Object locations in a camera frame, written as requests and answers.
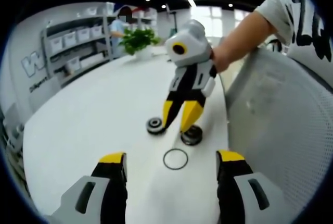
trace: white table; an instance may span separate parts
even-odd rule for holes
[[[137,62],[126,56],[69,84],[27,122],[23,158],[31,197],[42,214],[60,206],[61,195],[90,175],[104,155],[127,153],[126,223],[217,223],[215,151],[227,148],[227,120],[220,78],[197,121],[204,131],[194,147],[179,138],[182,109],[163,136],[146,121],[161,117],[175,66],[167,56]],[[189,157],[174,171],[163,165],[176,147]]]

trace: wall logo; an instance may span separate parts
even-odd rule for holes
[[[41,81],[35,83],[29,88],[30,93],[32,93],[34,90],[38,89],[44,82],[48,80],[47,77],[44,77]]]
[[[21,63],[28,77],[34,76],[36,74],[36,70],[42,70],[45,68],[45,61],[37,51],[34,51],[29,56],[26,56],[23,60],[21,60]]]

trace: gray mesh panel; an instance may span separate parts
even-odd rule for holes
[[[280,187],[294,219],[333,154],[333,95],[295,61],[253,52],[226,94],[229,146]]]

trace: hand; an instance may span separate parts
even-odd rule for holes
[[[225,71],[230,65],[227,55],[221,46],[213,48],[212,59],[218,73]]]

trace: gray shelving unit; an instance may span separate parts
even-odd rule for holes
[[[91,71],[94,68],[97,68],[111,60],[113,60],[112,56],[112,47],[110,44],[110,32],[109,32],[109,24],[112,20],[115,20],[115,16],[108,15],[107,14],[108,8],[107,3],[103,3],[101,7],[97,8],[96,15],[89,15],[89,16],[80,16],[73,18],[69,21],[64,21],[61,23],[57,23],[54,25],[48,25],[45,27],[41,32],[41,43],[42,43],[42,49],[44,52],[44,58],[45,58],[45,64],[47,68],[47,74],[49,78],[53,77],[56,73],[55,70],[58,69],[56,65],[53,63],[53,58],[58,58],[59,55],[65,54],[68,51],[71,51],[74,48],[78,48],[80,45],[84,45],[91,42],[97,42],[98,40],[104,40],[106,45],[106,52],[108,55],[101,61],[97,61],[96,63],[89,65],[88,67],[85,67],[77,72],[75,72],[72,75],[69,75],[68,77],[65,77],[61,79],[59,82],[62,87],[69,84],[71,81],[77,79],[78,77],[86,74],[87,72]],[[137,20],[138,28],[142,28],[142,23],[150,24],[153,19],[149,17],[141,17],[138,15],[137,17],[133,17],[135,20]],[[99,24],[102,26],[103,34],[97,38],[90,38],[87,41],[80,41],[77,42],[75,45],[64,47],[61,50],[53,53],[51,51],[50,47],[50,41],[51,39],[54,39],[59,36],[63,36],[66,33],[71,32],[73,29],[78,29],[80,27],[84,26],[91,26],[93,24]]]

